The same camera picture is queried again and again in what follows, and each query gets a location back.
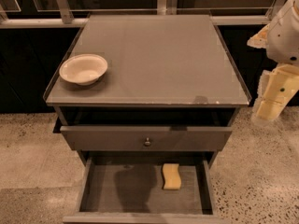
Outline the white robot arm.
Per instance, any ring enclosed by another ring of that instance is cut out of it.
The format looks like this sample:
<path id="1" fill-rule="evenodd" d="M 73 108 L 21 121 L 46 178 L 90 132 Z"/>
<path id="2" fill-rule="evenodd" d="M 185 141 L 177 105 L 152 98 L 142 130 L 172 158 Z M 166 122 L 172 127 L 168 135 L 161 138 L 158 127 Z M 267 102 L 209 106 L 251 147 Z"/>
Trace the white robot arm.
<path id="1" fill-rule="evenodd" d="M 265 125 L 276 120 L 299 91 L 299 0 L 288 0 L 247 45 L 265 49 L 277 63 L 272 71 L 263 70 L 252 109 L 252 119 Z"/>

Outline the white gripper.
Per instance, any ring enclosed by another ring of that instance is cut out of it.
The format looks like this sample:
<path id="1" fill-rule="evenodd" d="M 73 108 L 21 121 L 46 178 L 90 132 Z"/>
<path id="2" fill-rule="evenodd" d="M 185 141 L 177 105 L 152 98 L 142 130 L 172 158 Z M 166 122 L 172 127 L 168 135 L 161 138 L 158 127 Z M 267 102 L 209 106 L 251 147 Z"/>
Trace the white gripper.
<path id="1" fill-rule="evenodd" d="M 251 119 L 258 124 L 276 120 L 292 97 L 299 92 L 299 14 L 296 3 L 285 4 L 247 45 L 266 49 L 267 57 L 279 63 L 263 70 Z"/>

